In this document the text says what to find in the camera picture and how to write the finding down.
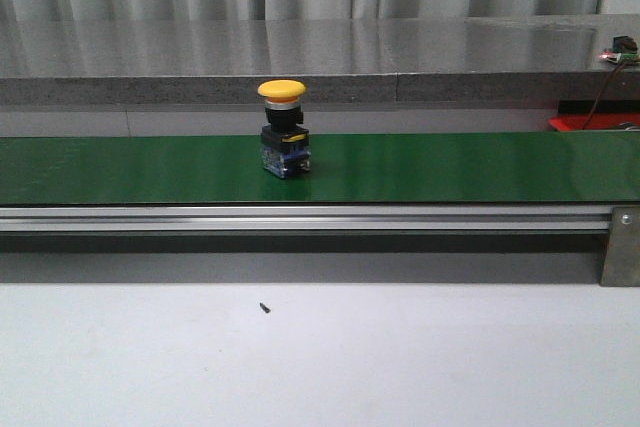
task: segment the metal bracket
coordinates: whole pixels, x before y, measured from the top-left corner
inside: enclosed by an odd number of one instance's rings
[[[600,284],[640,287],[640,206],[613,209]]]

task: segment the yellow mushroom button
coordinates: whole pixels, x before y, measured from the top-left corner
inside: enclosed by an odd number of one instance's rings
[[[258,93],[269,102],[285,103],[298,100],[306,90],[306,86],[297,80],[271,80],[260,85]]]

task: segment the cable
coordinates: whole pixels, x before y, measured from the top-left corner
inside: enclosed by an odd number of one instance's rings
[[[605,91],[607,90],[607,87],[609,86],[611,81],[615,78],[615,76],[618,75],[622,71],[622,69],[624,69],[627,65],[628,65],[627,62],[622,61],[620,62],[620,64],[616,66],[615,69],[609,72],[609,75],[605,79],[604,84],[602,84],[602,87],[600,87],[600,91],[598,92],[598,95],[596,95],[596,100],[594,100],[593,105],[591,106],[591,110],[589,111],[587,120],[584,121],[584,124],[582,124],[582,127],[580,127],[580,130],[586,129],[587,126],[591,123],[591,120],[593,119],[593,114],[596,113],[596,108],[600,103],[600,99],[602,98]]]

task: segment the aluminum rail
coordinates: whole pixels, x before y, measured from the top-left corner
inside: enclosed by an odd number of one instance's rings
[[[614,205],[208,205],[4,207],[0,232],[602,231]]]

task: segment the red object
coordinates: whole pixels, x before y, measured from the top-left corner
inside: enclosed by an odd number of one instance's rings
[[[582,130],[582,126],[587,120],[586,114],[581,115],[559,115],[549,120],[551,126],[561,132],[570,130]],[[611,129],[623,122],[633,122],[640,125],[640,113],[628,114],[595,114],[585,130]]]

